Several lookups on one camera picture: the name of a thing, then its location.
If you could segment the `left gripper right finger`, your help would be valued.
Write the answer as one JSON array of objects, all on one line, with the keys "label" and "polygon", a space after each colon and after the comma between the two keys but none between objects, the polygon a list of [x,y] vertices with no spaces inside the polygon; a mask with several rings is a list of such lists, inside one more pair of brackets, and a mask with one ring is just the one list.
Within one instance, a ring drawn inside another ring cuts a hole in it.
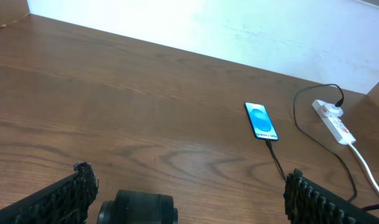
[{"label": "left gripper right finger", "polygon": [[291,223],[379,224],[379,218],[358,208],[294,170],[286,177],[285,214]]}]

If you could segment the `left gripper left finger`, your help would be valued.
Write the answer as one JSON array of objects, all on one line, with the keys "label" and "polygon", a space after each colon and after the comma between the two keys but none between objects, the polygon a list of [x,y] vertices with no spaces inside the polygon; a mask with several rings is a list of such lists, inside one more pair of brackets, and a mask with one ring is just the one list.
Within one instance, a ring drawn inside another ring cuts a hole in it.
[{"label": "left gripper left finger", "polygon": [[0,209],[0,223],[85,223],[99,181],[88,162],[75,164],[73,170],[72,175]]}]

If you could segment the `blue screen Galaxy smartphone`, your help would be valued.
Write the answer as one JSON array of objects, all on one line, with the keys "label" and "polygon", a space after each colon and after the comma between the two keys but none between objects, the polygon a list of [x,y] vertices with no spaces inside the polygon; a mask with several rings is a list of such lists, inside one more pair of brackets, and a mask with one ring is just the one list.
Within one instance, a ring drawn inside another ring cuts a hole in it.
[{"label": "blue screen Galaxy smartphone", "polygon": [[279,136],[264,105],[246,102],[244,107],[256,139],[265,141],[279,140]]}]

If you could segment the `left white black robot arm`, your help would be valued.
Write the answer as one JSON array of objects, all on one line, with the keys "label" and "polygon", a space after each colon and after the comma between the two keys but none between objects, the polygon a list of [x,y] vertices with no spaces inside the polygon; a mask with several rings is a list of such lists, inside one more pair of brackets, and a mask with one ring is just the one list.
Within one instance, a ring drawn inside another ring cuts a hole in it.
[{"label": "left white black robot arm", "polygon": [[[0,209],[0,223],[85,223],[98,187],[91,165],[75,164],[72,175]],[[379,204],[358,208],[297,169],[286,177],[283,197],[291,223],[379,223],[370,214]],[[103,202],[97,222],[174,224],[178,217],[169,195],[119,190],[114,200]]]}]

